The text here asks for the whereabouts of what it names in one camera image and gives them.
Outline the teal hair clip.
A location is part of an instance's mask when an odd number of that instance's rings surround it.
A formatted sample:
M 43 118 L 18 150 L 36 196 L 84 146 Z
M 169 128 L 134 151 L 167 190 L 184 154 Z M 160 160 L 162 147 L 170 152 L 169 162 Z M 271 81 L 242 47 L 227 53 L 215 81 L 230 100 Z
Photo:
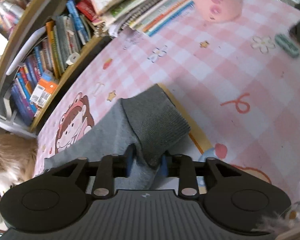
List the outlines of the teal hair clip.
M 283 49 L 290 57 L 292 58 L 299 57 L 300 50 L 285 34 L 276 34 L 275 43 L 281 49 Z

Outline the fluffy orange white cat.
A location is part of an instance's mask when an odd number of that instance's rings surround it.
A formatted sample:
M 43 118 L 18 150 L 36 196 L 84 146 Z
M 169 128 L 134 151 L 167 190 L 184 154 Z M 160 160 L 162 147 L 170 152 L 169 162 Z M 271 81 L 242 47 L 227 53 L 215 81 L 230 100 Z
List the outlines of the fluffy orange white cat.
M 0 200 L 10 188 L 33 178 L 37 150 L 36 138 L 0 134 Z

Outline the white orange box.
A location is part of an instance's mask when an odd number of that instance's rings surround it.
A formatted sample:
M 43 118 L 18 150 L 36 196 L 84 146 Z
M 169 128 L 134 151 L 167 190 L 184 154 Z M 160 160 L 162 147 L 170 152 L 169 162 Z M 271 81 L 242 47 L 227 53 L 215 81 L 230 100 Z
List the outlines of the white orange box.
M 42 90 L 45 90 L 52 95 L 54 93 L 54 91 L 56 90 L 57 86 L 58 86 L 58 80 L 55 80 L 55 79 L 48 80 L 48 79 L 45 79 L 42 77 L 38 81 L 34 91 L 32 92 L 30 101 L 32 101 L 34 104 L 36 104 L 38 101 L 38 97 L 40 96 Z
M 42 90 L 40 96 L 38 97 L 38 101 L 37 101 L 37 106 L 39 107 L 44 107 L 47 103 L 47 101 L 49 100 L 49 98 L 51 97 L 51 94 L 48 93 L 45 90 Z

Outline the white power adapter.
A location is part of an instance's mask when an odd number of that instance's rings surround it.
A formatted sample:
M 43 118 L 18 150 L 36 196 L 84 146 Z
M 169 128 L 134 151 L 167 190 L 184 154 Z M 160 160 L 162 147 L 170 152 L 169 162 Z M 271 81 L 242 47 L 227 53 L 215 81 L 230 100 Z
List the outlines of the white power adapter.
M 77 52 L 74 52 L 72 53 L 66 60 L 66 64 L 67 65 L 73 65 L 77 60 L 78 58 L 80 57 L 80 54 L 77 53 Z

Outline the white foam tube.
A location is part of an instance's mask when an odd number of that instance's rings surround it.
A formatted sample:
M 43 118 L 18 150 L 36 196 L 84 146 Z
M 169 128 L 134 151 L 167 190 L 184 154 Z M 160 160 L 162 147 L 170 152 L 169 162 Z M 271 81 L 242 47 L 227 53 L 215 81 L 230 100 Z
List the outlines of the white foam tube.
M 22 48 L 17 53 L 16 57 L 10 64 L 10 66 L 6 70 L 6 75 L 9 76 L 13 73 L 13 71 L 17 68 L 18 64 L 21 63 L 23 58 L 27 55 L 27 53 L 31 50 L 31 48 L 35 45 L 35 43 L 39 40 L 39 38 L 46 33 L 46 27 L 41 27 L 37 29 L 25 42 Z

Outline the white orange box upper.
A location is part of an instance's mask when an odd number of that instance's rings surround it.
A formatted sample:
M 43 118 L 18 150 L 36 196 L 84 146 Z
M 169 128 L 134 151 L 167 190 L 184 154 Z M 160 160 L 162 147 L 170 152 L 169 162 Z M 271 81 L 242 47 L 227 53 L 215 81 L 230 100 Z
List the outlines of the white orange box upper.
M 55 79 L 48 80 L 48 79 L 45 79 L 42 77 L 38 81 L 34 91 L 32 92 L 30 101 L 32 101 L 34 104 L 36 104 L 38 101 L 38 97 L 40 96 L 42 90 L 45 90 L 52 95 L 54 93 L 54 91 L 56 90 L 57 86 L 58 86 L 58 80 L 55 80 Z

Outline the red book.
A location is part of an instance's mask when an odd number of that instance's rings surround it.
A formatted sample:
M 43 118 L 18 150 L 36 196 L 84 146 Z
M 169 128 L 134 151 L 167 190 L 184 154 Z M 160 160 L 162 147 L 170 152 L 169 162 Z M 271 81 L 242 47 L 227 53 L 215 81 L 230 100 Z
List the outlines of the red book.
M 100 22 L 91 0 L 81 0 L 76 4 L 76 8 L 94 25 Z

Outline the pink checkered table mat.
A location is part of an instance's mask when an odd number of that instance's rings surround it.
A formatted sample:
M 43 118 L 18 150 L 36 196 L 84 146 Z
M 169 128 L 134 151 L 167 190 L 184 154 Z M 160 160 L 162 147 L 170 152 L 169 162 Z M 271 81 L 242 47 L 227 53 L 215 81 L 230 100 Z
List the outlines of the pink checkered table mat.
M 205 22 L 187 9 L 157 34 L 130 30 L 113 39 L 67 91 L 38 135 L 35 173 L 69 144 L 57 135 L 74 100 L 87 96 L 100 121 L 120 98 L 162 85 L 191 125 L 175 147 L 211 153 L 300 200 L 300 55 L 274 41 L 300 21 L 300 10 L 276 0 L 243 0 L 241 16 Z

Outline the white orange box lower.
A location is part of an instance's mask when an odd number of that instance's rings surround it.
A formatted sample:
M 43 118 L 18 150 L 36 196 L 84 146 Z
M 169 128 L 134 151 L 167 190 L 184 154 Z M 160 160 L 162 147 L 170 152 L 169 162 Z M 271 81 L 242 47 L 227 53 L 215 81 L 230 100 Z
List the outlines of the white orange box lower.
M 38 97 L 38 101 L 37 101 L 37 106 L 39 107 L 44 107 L 47 103 L 47 101 L 49 100 L 49 98 L 51 97 L 51 94 L 48 93 L 45 90 L 42 90 L 40 96 Z

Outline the wooden bookshelf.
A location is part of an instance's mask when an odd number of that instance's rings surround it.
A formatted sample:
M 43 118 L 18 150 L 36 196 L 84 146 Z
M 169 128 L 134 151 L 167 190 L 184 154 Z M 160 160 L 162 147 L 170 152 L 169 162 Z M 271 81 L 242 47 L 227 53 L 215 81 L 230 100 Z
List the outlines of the wooden bookshelf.
M 32 137 L 109 43 L 91 0 L 0 0 L 0 128 Z

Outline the stack of flat magazines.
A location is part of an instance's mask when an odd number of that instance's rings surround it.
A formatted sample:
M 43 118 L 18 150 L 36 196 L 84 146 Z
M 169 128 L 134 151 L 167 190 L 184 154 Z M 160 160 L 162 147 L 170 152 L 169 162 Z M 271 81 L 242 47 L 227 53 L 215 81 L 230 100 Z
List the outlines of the stack of flat magazines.
M 46 66 L 60 79 L 69 67 L 66 64 L 67 58 L 74 52 L 81 54 L 83 47 L 92 38 L 91 31 L 83 15 L 60 15 L 46 22 L 45 27 L 47 38 L 41 45 L 47 48 L 49 54 Z

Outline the row of leaning blue books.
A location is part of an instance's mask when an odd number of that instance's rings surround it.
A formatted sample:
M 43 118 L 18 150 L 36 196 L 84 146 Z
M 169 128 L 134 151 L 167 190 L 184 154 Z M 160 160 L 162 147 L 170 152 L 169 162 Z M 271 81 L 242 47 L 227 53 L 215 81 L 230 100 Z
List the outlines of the row of leaning blue books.
M 51 70 L 46 66 L 48 56 L 46 48 L 41 44 L 34 47 L 25 60 L 19 64 L 15 78 L 11 84 L 10 92 L 23 122 L 30 126 L 42 107 L 37 106 L 30 97 L 38 81 L 55 79 Z

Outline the grey sweatshirt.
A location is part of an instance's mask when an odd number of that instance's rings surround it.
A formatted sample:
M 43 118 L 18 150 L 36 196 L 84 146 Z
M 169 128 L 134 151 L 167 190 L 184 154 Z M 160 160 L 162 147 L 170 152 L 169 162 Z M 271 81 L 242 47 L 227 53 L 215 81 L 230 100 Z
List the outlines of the grey sweatshirt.
M 59 167 L 78 157 L 100 161 L 110 154 L 123 155 L 136 148 L 128 178 L 116 178 L 115 189 L 148 190 L 166 150 L 188 135 L 188 122 L 164 90 L 153 85 L 127 99 L 119 99 L 109 112 L 74 145 L 44 161 L 44 170 Z

